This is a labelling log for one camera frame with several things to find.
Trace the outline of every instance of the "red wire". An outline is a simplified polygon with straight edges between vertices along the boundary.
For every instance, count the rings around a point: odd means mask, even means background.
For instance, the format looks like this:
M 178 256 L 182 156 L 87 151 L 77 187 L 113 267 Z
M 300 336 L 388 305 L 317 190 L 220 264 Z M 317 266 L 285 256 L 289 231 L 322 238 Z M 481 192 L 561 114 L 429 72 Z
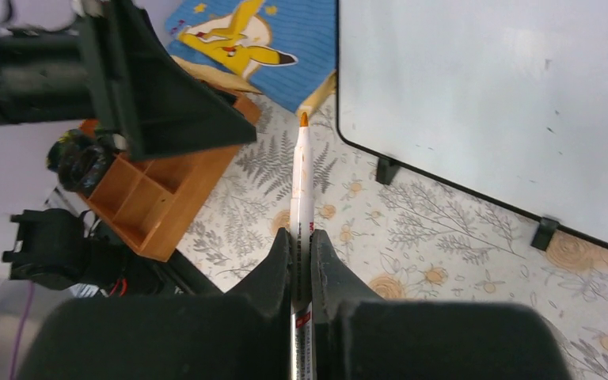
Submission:
M 113 289 L 111 290 L 111 292 L 108 293 L 109 297 L 115 294 L 115 292 L 117 291 L 117 287 L 120 284 L 122 285 L 122 289 L 120 289 L 119 296 L 122 297 L 125 293 L 127 293 L 127 280 L 126 279 L 121 279 L 120 281 L 116 281 L 115 286 L 113 287 Z
M 122 297 L 127 292 L 127 280 L 122 279 L 122 290 L 120 291 L 120 297 Z
M 113 293 L 115 293 L 115 291 L 117 290 L 117 286 L 118 286 L 118 285 L 120 285 L 120 281 L 116 281 L 115 286 L 113 286 L 113 289 L 111 290 L 111 292 L 110 292 L 110 293 L 108 293 L 108 296 L 109 296 L 109 297 L 110 297 L 110 296 L 112 296 L 112 295 L 113 295 Z

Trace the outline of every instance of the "whiteboard frame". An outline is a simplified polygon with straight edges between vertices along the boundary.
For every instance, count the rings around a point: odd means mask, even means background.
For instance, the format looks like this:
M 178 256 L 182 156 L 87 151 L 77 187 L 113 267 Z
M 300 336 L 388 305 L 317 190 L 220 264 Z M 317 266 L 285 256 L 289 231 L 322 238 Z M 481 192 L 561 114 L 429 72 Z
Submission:
M 336 116 L 335 116 L 336 132 L 339 135 L 339 137 L 341 138 L 341 141 L 343 141 L 344 143 L 346 143 L 349 146 L 352 146 L 352 147 L 354 147 L 354 148 L 356 148 L 358 150 L 361 150 L 361 151 L 363 151 L 365 153 L 368 153 L 368 154 L 371 154 L 373 156 L 376 156 L 377 160 L 382 159 L 382 158 L 389 159 L 392 163 L 394 163 L 394 165 L 398 165 L 402 169 L 407 169 L 407 170 L 412 171 L 414 173 L 417 173 L 417 174 L 420 174 L 422 176 L 428 177 L 428 178 L 430 178 L 430 179 L 432 179 L 434 181 L 438 181 L 438 182 L 440 182 L 440 183 L 442 183 L 442 184 L 444 184 L 446 186 L 449 186 L 449 187 L 454 188 L 456 190 L 459 190 L 461 192 L 465 192 L 465 193 L 467 193 L 467 194 L 469 194 L 471 196 L 477 197 L 480 200 L 484 200 L 486 202 L 493 203 L 496 206 L 505 208 L 505 209 L 507 209 L 507 210 L 509 210 L 511 212 L 516 213 L 517 215 L 521 215 L 521 216 L 523 216 L 525 218 L 532 219 L 532 220 L 534 220 L 537 223 L 537 225 L 535 226 L 536 227 L 535 228 L 535 234 L 536 234 L 538 232 L 537 228 L 539 226 L 539 222 L 543 218 L 547 218 L 548 215 L 537 215 L 537 214 L 534 214 L 534 213 L 532 213 L 532 212 L 530 212 L 528 210 L 523 210 L 522 208 L 510 205 L 509 203 L 505 203 L 505 202 L 500 201 L 498 199 L 492 198 L 491 196 L 487 196 L 485 194 L 481 194 L 481 193 L 479 193 L 477 191 L 472 190 L 471 188 L 467 188 L 465 186 L 462 186 L 460 184 L 456 184 L 456 183 L 454 183 L 454 182 L 452 182 L 450 180 L 447 180 L 446 178 L 439 177 L 439 176 L 437 176 L 437 175 L 435 175 L 433 173 L 429 173 L 429 172 L 427 172 L 425 170 L 416 168 L 415 166 L 412 166 L 410 164 L 407 164 L 405 162 L 399 161 L 399 160 L 397 160 L 395 158 L 392 158 L 390 156 L 387 156 L 385 154 L 382 154 L 380 152 L 377 152 L 375 150 L 367 148 L 366 146 L 362 146 L 362 145 L 360 145 L 358 143 L 352 142 L 351 140 L 346 139 L 344 137 L 344 135 L 341 132 L 341 113 L 342 112 L 339 112 L 340 97 L 341 97 L 341 88 L 340 88 L 339 84 L 340 84 L 341 76 L 344 74 L 341 71 L 341 69 L 340 69 L 341 68 L 340 62 L 342 60 L 342 57 L 341 57 L 341 22 L 342 22 L 342 20 L 341 20 L 341 13 L 340 13 L 340 3 L 342 1 L 343 0 L 339 0 L 339 1 L 336 2 L 336 92 L 335 92 L 335 102 L 336 102 L 336 110 L 337 110 Z M 599 245 L 599 246 L 601 246 L 601 247 L 603 247 L 605 249 L 608 249 L 608 242 L 607 241 L 603 241 L 603 240 L 600 240 L 600 239 L 598 239 L 596 237 L 592 237 L 591 235 L 581 233 L 578 230 L 574 230 L 574 229 L 572 229 L 570 227 L 567 227 L 567 226 L 565 226 L 563 224 L 560 224 L 557 229 L 559 231 L 565 232 L 566 234 L 571 234 L 572 236 L 575 236 L 577 238 L 581 238 L 581 239 L 583 239 L 585 241 L 589 241 L 590 243 L 593 243 L 595 245 Z

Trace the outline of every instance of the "whiteboard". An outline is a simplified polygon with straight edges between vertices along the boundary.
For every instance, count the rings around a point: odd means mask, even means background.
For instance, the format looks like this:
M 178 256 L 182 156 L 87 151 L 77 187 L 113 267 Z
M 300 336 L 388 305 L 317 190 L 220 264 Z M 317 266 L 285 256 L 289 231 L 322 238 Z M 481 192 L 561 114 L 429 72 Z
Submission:
M 608 0 L 342 0 L 339 132 L 608 243 Z

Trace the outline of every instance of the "floral pattern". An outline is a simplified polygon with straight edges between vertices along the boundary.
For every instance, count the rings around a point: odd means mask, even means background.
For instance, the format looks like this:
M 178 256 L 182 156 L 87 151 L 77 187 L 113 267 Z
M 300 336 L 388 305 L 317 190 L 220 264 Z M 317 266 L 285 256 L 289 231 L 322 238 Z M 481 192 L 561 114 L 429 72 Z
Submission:
M 289 223 L 298 121 L 269 99 L 257 142 L 241 148 L 178 249 L 224 291 L 266 256 Z M 530 247 L 533 220 L 401 169 L 374 180 L 376 158 L 336 134 L 334 97 L 310 118 L 316 228 L 385 298 L 516 302 L 556 337 L 573 378 L 608 380 L 608 251 L 557 232 Z

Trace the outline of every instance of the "wooden organizer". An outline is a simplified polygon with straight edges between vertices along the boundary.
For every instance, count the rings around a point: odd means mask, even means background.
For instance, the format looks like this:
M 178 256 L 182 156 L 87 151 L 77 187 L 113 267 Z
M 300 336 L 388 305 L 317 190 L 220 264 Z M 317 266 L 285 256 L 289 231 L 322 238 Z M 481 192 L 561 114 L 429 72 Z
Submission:
M 234 107 L 255 124 L 260 109 L 232 93 Z M 122 153 L 83 199 L 134 252 L 167 261 L 240 147 L 141 162 Z

